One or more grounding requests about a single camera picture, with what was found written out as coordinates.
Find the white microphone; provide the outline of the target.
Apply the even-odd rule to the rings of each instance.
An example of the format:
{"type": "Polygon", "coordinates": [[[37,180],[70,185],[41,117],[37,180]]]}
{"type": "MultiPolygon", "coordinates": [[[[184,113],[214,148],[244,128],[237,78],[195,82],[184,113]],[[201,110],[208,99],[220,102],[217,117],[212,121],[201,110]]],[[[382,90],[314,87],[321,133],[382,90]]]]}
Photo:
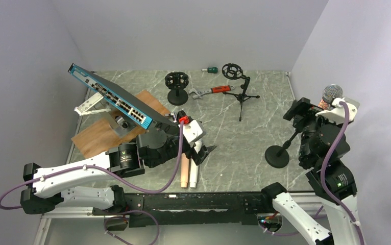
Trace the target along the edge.
{"type": "Polygon", "coordinates": [[[198,173],[199,173],[199,166],[196,165],[194,157],[198,155],[202,146],[203,143],[201,139],[195,142],[194,145],[195,154],[193,155],[190,162],[189,187],[193,189],[197,187],[198,173]]]}

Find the sprinkle pattern silver microphone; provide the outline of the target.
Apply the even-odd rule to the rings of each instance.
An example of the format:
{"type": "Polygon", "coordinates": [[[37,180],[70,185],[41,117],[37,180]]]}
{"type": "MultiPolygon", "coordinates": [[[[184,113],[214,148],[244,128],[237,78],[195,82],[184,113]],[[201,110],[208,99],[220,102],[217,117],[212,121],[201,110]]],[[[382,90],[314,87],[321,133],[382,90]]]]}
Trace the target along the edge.
{"type": "Polygon", "coordinates": [[[343,89],[336,84],[328,85],[324,88],[322,99],[320,100],[318,107],[324,110],[329,110],[332,106],[332,102],[339,97],[343,96],[343,89]]]}

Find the black round base clip stand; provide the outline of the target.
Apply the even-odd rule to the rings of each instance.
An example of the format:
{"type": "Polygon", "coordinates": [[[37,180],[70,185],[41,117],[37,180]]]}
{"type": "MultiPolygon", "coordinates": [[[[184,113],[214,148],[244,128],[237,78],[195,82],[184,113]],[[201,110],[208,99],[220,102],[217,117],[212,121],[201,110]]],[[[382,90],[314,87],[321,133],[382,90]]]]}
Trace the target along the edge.
{"type": "Polygon", "coordinates": [[[291,146],[294,138],[301,131],[295,130],[293,135],[283,143],[282,146],[272,145],[265,150],[264,157],[267,163],[274,168],[284,168],[289,164],[288,148],[291,146]]]}

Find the black shock mount desk stand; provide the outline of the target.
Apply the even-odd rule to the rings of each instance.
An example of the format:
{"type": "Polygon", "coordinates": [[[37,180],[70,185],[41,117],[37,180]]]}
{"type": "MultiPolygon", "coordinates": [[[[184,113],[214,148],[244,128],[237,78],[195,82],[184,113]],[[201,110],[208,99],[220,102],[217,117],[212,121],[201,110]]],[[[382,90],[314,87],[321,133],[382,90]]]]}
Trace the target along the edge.
{"type": "Polygon", "coordinates": [[[189,76],[180,71],[170,72],[165,78],[165,85],[170,92],[167,94],[167,100],[170,104],[181,106],[188,101],[188,93],[184,90],[189,84],[189,76]]]}

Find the black mini tripod stand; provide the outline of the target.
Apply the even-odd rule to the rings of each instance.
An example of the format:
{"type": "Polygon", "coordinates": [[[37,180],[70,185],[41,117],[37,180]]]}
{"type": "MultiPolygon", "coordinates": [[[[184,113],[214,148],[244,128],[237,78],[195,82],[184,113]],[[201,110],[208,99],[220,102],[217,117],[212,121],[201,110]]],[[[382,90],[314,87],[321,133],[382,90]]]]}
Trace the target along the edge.
{"type": "Polygon", "coordinates": [[[242,89],[241,93],[236,94],[236,93],[230,93],[228,91],[223,92],[223,94],[234,96],[236,98],[236,100],[239,101],[239,104],[240,104],[239,122],[241,122],[243,103],[251,98],[259,99],[260,96],[247,94],[247,89],[248,89],[251,78],[244,75],[243,70],[239,65],[237,65],[235,63],[225,64],[222,67],[222,74],[228,80],[239,80],[239,79],[244,80],[244,83],[240,85],[240,88],[242,89]]]}

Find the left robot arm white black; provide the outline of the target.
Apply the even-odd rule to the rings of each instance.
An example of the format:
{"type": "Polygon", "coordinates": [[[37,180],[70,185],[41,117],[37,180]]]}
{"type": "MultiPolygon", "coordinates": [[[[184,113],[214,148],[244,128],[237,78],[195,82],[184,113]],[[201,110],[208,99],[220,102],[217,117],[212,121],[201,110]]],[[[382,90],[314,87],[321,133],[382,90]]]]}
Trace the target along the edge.
{"type": "Polygon", "coordinates": [[[131,184],[126,178],[142,175],[146,167],[154,168],[174,158],[178,164],[188,157],[200,165],[216,149],[214,145],[203,145],[200,139],[189,142],[179,134],[170,137],[159,134],[156,139],[153,144],[143,145],[142,135],[138,135],[130,143],[65,166],[42,168],[36,163],[26,164],[23,179],[27,188],[20,195],[21,208],[26,214],[44,214],[56,207],[92,207],[120,214],[129,209],[122,187],[84,185],[96,180],[119,179],[140,192],[158,193],[131,184]]]}

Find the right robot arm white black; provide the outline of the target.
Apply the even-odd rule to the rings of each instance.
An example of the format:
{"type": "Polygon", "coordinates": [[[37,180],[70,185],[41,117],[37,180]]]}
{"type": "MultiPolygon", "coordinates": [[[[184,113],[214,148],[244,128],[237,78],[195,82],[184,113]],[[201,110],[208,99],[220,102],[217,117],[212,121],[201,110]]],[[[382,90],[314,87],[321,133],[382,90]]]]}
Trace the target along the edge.
{"type": "Polygon", "coordinates": [[[300,136],[299,166],[320,199],[329,229],[300,207],[280,183],[261,191],[260,205],[267,212],[286,218],[308,244],[364,244],[357,212],[357,187],[351,170],[341,158],[350,151],[345,131],[354,120],[357,107],[336,98],[325,110],[307,98],[294,101],[284,114],[300,136]]]}

